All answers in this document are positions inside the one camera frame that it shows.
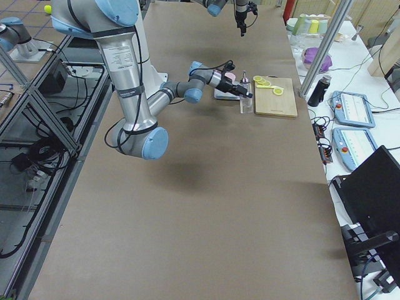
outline pink object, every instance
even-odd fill
[[[236,79],[236,75],[231,72],[226,72],[225,76],[232,79],[232,81],[235,81],[235,79]]]

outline blue joint cap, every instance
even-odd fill
[[[52,26],[55,30],[60,33],[67,34],[68,36],[74,36],[76,38],[81,39],[93,39],[92,34],[90,32],[86,32],[85,30],[72,26],[68,23],[62,22],[54,16],[51,16]]]
[[[112,22],[122,26],[134,26],[140,9],[135,0],[94,0],[102,13]]]
[[[142,158],[145,160],[159,159],[164,155],[167,147],[168,132],[162,127],[157,127],[149,133],[143,144]]]
[[[17,17],[5,17],[4,19],[0,20],[0,23],[4,25],[21,25],[23,22]]]
[[[200,68],[202,65],[201,62],[198,61],[193,61],[192,64],[190,65],[189,71],[187,72],[187,75],[190,76],[190,72],[193,71],[194,69]]]
[[[185,92],[184,98],[187,102],[196,104],[203,96],[203,91],[200,89],[188,89]]]
[[[11,44],[9,41],[6,39],[2,39],[0,37],[0,47],[2,47],[6,52],[10,51],[13,49],[14,45]]]
[[[213,17],[216,17],[221,12],[221,8],[218,5],[212,4],[207,7],[208,13]]]

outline water bottle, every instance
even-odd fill
[[[248,93],[251,91],[251,82],[246,77],[246,71],[243,71],[243,77],[240,80],[240,85],[247,89]],[[253,98],[240,95],[240,113],[249,114],[253,113]]]

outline wooden cutting board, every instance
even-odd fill
[[[271,116],[297,117],[298,110],[294,98],[291,78],[275,78],[263,76],[273,86],[284,88],[281,96],[273,94],[272,89],[258,88],[254,85],[254,105],[256,114]]]

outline tennis ball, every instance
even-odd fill
[[[44,6],[44,12],[46,14],[51,14],[51,5],[45,5]]]

